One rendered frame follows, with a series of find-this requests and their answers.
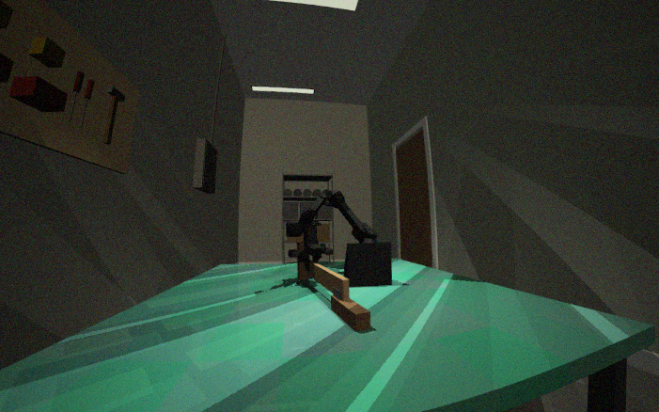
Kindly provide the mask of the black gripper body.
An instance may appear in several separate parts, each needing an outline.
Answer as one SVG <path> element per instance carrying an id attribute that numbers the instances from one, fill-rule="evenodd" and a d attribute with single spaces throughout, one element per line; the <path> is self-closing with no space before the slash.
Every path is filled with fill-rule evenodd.
<path id="1" fill-rule="evenodd" d="M 290 249 L 289 250 L 289 256 L 291 258 L 298 257 L 307 257 L 307 254 L 309 254 L 306 250 L 306 244 L 309 242 L 310 244 L 314 244 L 315 241 L 318 241 L 317 236 L 304 236 L 304 251 L 299 251 L 296 249 Z M 322 254 L 325 254 L 326 256 L 333 255 L 333 249 L 327 247 L 325 252 L 322 252 Z"/>

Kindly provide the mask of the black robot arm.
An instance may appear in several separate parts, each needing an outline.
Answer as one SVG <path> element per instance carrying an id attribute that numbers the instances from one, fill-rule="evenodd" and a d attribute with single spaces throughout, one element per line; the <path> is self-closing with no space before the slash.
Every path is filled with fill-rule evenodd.
<path id="1" fill-rule="evenodd" d="M 330 200 L 325 201 L 329 197 Z M 377 237 L 378 233 L 367 223 L 361 222 L 357 218 L 357 216 L 345 203 L 345 198 L 342 193 L 338 190 L 331 190 L 326 193 L 319 194 L 312 205 L 302 211 L 299 222 L 286 222 L 286 237 L 300 237 L 303 233 L 304 236 L 317 236 L 317 226 L 320 226 L 321 223 L 318 220 L 315 220 L 315 222 L 312 221 L 315 214 L 323 204 L 329 207 L 333 206 L 334 208 L 340 210 L 343 216 L 353 227 L 352 235 L 360 244 L 377 243 L 375 238 Z M 314 244 L 307 242 L 306 250 L 309 255 L 320 256 L 322 252 L 325 252 L 326 244 L 319 245 L 319 241 L 315 241 Z"/>

